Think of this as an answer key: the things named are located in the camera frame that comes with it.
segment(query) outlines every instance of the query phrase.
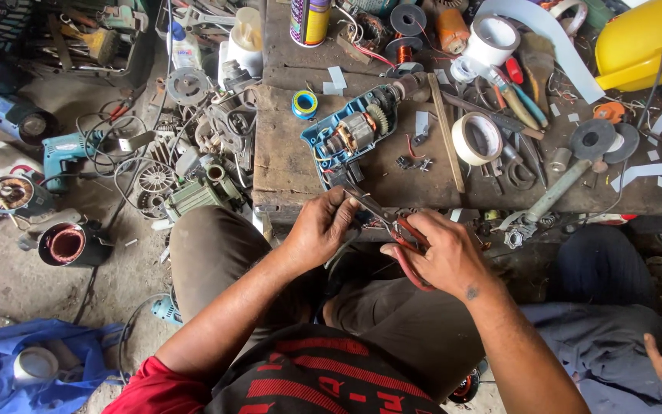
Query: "teal drill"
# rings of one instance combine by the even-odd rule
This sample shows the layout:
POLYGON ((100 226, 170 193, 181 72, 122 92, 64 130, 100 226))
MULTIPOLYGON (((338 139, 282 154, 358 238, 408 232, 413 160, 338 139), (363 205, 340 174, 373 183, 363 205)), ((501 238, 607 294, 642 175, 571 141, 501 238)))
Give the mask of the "teal drill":
MULTIPOLYGON (((98 144, 104 138, 103 131, 94 131, 86 142, 81 133, 72 133, 64 136, 43 139, 45 147, 45 179, 63 174, 66 162, 76 162, 86 156, 93 157, 97 153, 98 144)), ((66 181, 62 178, 53 178, 45 183, 50 192, 63 193, 68 190, 66 181)))

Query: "wooden workbench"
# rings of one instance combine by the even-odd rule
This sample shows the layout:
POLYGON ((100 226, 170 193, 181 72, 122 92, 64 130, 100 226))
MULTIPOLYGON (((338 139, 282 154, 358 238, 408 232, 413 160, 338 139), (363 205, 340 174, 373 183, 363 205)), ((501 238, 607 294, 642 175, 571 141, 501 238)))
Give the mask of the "wooden workbench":
MULTIPOLYGON (((302 203, 322 191, 314 169, 308 147, 300 138, 303 129, 312 126, 308 121, 295 117, 290 112, 290 98, 306 82, 315 91, 321 90, 323 82, 331 82, 326 70, 329 66, 340 66, 344 70, 347 89, 344 97, 319 96, 317 117, 324 118, 342 108, 352 97, 356 97, 376 85, 388 83, 378 74, 386 68, 383 63, 363 65, 346 55, 333 39, 339 30, 337 19, 332 17, 326 42, 314 49, 298 46, 288 34, 290 7, 268 2, 265 32, 264 86, 261 89, 257 120, 257 137, 254 172, 254 204, 268 212, 273 223, 280 225, 293 222, 302 203)), ((450 85, 443 90, 455 94, 450 85)), ((541 142, 541 153, 546 163, 555 148, 568 146, 569 137, 577 123, 567 116, 578 113, 580 120, 593 117, 593 107, 583 100, 571 103, 559 97, 551 98, 561 115, 549 115, 552 127, 541 142)), ((544 193, 545 188, 536 182, 528 191, 521 192, 510 186, 504 176, 499 177, 504 192, 498 196, 491 181, 484 179, 478 167, 472 168, 466 179, 466 193, 455 189, 453 176, 446 156, 438 124, 431 121, 431 137, 416 148, 416 154, 433 158, 435 164, 429 172, 402 170, 395 165, 400 155, 408 155, 406 133, 412 133, 415 112, 428 110, 435 113, 433 103, 416 104, 403 102, 398 116, 400 125, 394 135, 380 142, 375 150, 360 160, 365 180, 360 186, 371 192, 384 207, 428 207, 520 210, 528 209, 544 193)), ((454 110, 447 106, 449 122, 453 123, 454 110)), ((657 150, 662 162, 662 146, 653 146, 643 140, 637 152, 630 158, 631 166, 652 164, 647 152, 657 150)), ((528 159, 524 151, 521 155, 528 159)), ((464 174, 468 165, 462 163, 464 174)), ((556 212, 600 212, 617 200, 617 193, 607 183, 621 171, 622 164, 612 165, 605 174, 587 172, 554 206, 556 212)), ((549 186, 558 175, 547 171, 549 186)), ((635 179, 626 186, 621 202, 613 210, 617 213, 662 215, 662 188, 657 186, 657 177, 635 179)))

